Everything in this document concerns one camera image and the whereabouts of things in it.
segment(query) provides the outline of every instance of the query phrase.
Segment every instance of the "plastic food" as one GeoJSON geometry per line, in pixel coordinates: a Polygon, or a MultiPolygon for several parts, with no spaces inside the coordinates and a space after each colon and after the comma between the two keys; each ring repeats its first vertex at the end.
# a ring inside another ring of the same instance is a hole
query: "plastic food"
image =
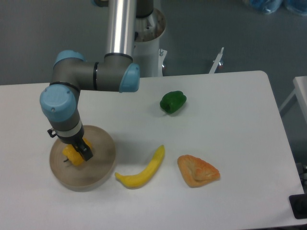
{"type": "MultiPolygon", "coordinates": [[[[86,138],[83,138],[83,140],[85,141],[85,143],[88,145],[88,147],[90,147],[90,149],[92,149],[92,144],[91,142],[89,142],[86,138]]],[[[82,164],[82,162],[84,161],[82,156],[80,155],[80,153],[78,153],[74,147],[72,145],[67,145],[62,152],[65,156],[67,156],[68,160],[71,161],[71,163],[74,166],[78,166],[80,164],[82,164]]]]}
{"type": "Polygon", "coordinates": [[[180,156],[177,163],[184,181],[190,187],[203,186],[221,177],[216,168],[197,157],[180,156]]]}
{"type": "Polygon", "coordinates": [[[146,184],[156,173],[165,155],[164,145],[161,145],[153,155],[147,167],[137,175],[123,176],[115,173],[115,177],[126,187],[135,188],[146,184]]]}
{"type": "Polygon", "coordinates": [[[187,97],[182,91],[172,91],[164,95],[160,106],[165,112],[172,114],[180,109],[186,101],[187,97]]]}

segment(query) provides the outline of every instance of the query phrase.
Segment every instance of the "silver metal tube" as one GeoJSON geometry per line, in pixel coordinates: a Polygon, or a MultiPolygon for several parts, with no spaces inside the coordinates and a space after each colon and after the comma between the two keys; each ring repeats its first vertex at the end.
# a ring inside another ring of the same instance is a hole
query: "silver metal tube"
{"type": "Polygon", "coordinates": [[[133,56],[136,0],[110,0],[106,53],[133,56]]]}

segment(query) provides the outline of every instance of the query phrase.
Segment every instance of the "white table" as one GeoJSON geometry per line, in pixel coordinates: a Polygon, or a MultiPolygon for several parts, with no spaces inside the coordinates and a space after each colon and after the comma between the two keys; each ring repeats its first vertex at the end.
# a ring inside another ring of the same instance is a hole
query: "white table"
{"type": "Polygon", "coordinates": [[[0,86],[0,229],[206,229],[299,225],[289,195],[302,194],[267,75],[261,71],[141,79],[136,93],[82,91],[83,124],[106,130],[117,147],[116,172],[135,174],[165,145],[165,159],[144,187],[129,190],[114,174],[86,193],[63,187],[49,167],[55,139],[41,112],[48,84],[0,86]],[[159,108],[181,90],[175,116],[159,108]],[[221,179],[189,188],[177,167],[190,154],[221,179]]]}

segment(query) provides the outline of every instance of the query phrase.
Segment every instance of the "blue joint cap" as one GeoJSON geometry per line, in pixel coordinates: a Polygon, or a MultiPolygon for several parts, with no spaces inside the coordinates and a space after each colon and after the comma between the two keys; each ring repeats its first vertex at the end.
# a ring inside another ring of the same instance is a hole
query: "blue joint cap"
{"type": "Polygon", "coordinates": [[[119,92],[136,92],[140,85],[140,67],[138,64],[131,63],[119,86],[119,92]]]}
{"type": "Polygon", "coordinates": [[[52,122],[68,120],[75,112],[77,104],[72,91],[65,85],[48,86],[39,98],[43,113],[52,122]]]}
{"type": "Polygon", "coordinates": [[[85,61],[85,58],[83,57],[82,54],[75,52],[73,50],[63,50],[59,52],[57,59],[53,65],[53,67],[61,60],[66,59],[66,58],[78,58],[82,61],[85,61]]]}

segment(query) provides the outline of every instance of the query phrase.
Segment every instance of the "gray floor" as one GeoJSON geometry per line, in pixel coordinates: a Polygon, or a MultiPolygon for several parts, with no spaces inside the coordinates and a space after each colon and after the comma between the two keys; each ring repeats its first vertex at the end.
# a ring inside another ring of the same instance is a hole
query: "gray floor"
{"type": "MultiPolygon", "coordinates": [[[[262,15],[239,0],[155,0],[166,17],[161,47],[167,75],[208,73],[221,47],[220,72],[262,70],[278,106],[307,75],[307,17],[284,7],[262,15]]],[[[0,85],[49,82],[58,52],[102,61],[107,8],[90,0],[5,0],[0,4],[0,85]]],[[[307,125],[296,104],[283,118],[296,161],[307,164],[307,125]]]]}

